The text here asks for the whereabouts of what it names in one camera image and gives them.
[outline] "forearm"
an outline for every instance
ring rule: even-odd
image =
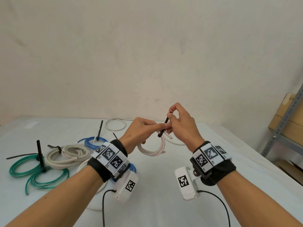
[[[303,226],[275,200],[237,171],[225,176],[217,185],[242,227]]]
[[[87,166],[49,191],[7,227],[73,226],[102,184],[99,174]]]

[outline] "white wall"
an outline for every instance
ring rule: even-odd
[[[0,0],[0,124],[180,102],[261,149],[303,82],[303,0]]]

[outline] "white table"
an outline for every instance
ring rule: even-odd
[[[30,129],[30,122],[38,122]],[[19,213],[38,200],[47,191],[29,188],[29,196],[24,193],[28,178],[15,179],[8,173],[10,166],[20,158],[6,160],[6,157],[36,152],[36,140],[40,140],[42,152],[49,151],[50,145],[66,145],[76,143],[84,137],[95,136],[101,119],[75,118],[44,118],[21,116],[13,122],[0,127],[0,226],[6,225]],[[110,122],[112,128],[119,128],[121,122]],[[249,181],[254,183],[295,218],[303,223],[303,187],[276,168],[260,154],[234,136],[231,132],[218,125],[197,124],[201,135],[212,142],[221,145],[233,157],[237,170]],[[126,131],[117,131],[121,137]],[[101,137],[111,141],[112,131],[103,127]],[[157,150],[160,140],[153,134],[144,145],[148,150]],[[221,202],[209,194],[201,194],[198,199],[184,201],[174,176],[174,170],[182,166],[191,166],[191,153],[185,146],[166,142],[165,154],[157,157],[143,155],[135,149],[129,156],[131,163],[137,167],[139,182],[130,200],[120,204],[112,195],[105,197],[106,226],[227,226],[227,216]],[[21,170],[29,169],[38,162],[28,163]],[[70,168],[71,175],[77,167]],[[41,181],[48,181],[61,174],[52,170],[43,174]],[[217,186],[207,187],[197,181],[199,189],[210,191],[224,198]],[[108,182],[106,189],[112,188]],[[101,207],[100,192],[91,201],[91,205]],[[240,226],[229,209],[232,226]],[[85,210],[75,226],[102,226],[102,213]]]

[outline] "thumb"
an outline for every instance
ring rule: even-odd
[[[158,123],[158,124],[155,124],[155,125],[149,125],[149,128],[155,132],[155,131],[161,131],[163,129],[167,130],[169,129],[171,126],[170,126],[170,123]]]
[[[169,118],[169,120],[174,123],[174,122],[178,122],[178,119],[176,118],[176,116],[172,113],[167,113],[167,117]]]

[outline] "hand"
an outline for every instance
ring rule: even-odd
[[[146,139],[148,139],[152,133],[168,129],[169,127],[170,124],[168,123],[156,123],[155,121],[144,118],[135,118],[119,140],[126,149],[127,154],[130,154],[138,144],[145,144]]]
[[[176,118],[173,114],[175,110],[179,112],[179,118]],[[195,119],[190,116],[180,103],[175,103],[169,108],[167,117],[170,120],[168,123],[169,127],[171,127],[167,130],[167,133],[173,132],[178,139],[185,143],[191,152],[194,152],[205,142],[198,131]]]

